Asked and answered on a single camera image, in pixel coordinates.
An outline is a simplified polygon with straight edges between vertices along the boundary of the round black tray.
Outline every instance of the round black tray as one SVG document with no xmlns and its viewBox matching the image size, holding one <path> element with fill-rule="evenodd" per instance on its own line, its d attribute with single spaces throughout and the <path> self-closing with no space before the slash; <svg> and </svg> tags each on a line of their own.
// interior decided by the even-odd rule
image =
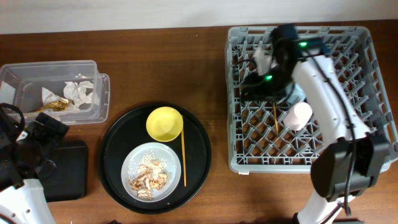
<svg viewBox="0 0 398 224">
<path fill-rule="evenodd" d="M 146 131 L 149 114 L 161 106 L 175 108 L 183 116 L 187 186 L 183 172 L 176 189 L 165 199 L 145 203 L 132 198 L 124 189 L 121 168 L 126 156 L 137 146 L 156 142 Z M 162 142 L 172 148 L 180 159 L 182 168 L 181 135 L 170 142 Z M 119 118 L 105 134 L 99 151 L 99 177 L 109 195 L 120 205 L 134 212 L 159 214 L 171 211 L 189 201 L 203 185 L 210 169 L 211 147 L 204 127 L 187 110 L 167 103 L 141 106 Z"/>
</svg>

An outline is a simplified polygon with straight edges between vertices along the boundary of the food scrap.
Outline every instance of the food scrap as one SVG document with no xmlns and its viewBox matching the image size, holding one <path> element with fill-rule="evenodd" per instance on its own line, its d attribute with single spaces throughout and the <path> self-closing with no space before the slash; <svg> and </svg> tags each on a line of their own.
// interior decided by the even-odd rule
<svg viewBox="0 0 398 224">
<path fill-rule="evenodd" d="M 152 189 L 160 190 L 167 182 L 166 163 L 146 154 L 139 162 L 137 169 L 138 176 L 134 179 L 127 179 L 130 187 L 137 192 L 139 198 L 152 200 Z"/>
</svg>

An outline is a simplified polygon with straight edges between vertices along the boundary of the white wall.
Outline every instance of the white wall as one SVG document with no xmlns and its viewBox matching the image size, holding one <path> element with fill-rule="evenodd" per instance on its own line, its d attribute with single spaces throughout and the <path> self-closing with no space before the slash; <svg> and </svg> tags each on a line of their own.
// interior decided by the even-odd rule
<svg viewBox="0 0 398 224">
<path fill-rule="evenodd" d="M 398 0 L 0 0 L 0 34 L 398 19 Z"/>
</svg>

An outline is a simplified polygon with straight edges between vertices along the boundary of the gold wrapper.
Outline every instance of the gold wrapper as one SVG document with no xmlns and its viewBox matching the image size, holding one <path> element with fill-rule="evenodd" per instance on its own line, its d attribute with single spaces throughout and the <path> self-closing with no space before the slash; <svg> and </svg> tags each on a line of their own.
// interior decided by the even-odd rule
<svg viewBox="0 0 398 224">
<path fill-rule="evenodd" d="M 38 110 L 33 110 L 31 112 L 43 112 L 45 110 L 52 110 L 52 111 L 64 111 L 70 104 L 72 100 L 61 99 L 60 101 L 55 101 L 49 103 Z"/>
</svg>

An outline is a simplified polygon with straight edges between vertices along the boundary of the yellow bowl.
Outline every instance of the yellow bowl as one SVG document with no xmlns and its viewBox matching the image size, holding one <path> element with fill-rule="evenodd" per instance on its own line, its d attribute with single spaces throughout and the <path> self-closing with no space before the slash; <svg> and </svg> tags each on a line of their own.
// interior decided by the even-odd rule
<svg viewBox="0 0 398 224">
<path fill-rule="evenodd" d="M 152 111 L 147 119 L 148 134 L 160 142 L 174 140 L 182 131 L 182 115 L 174 108 L 164 106 Z"/>
</svg>

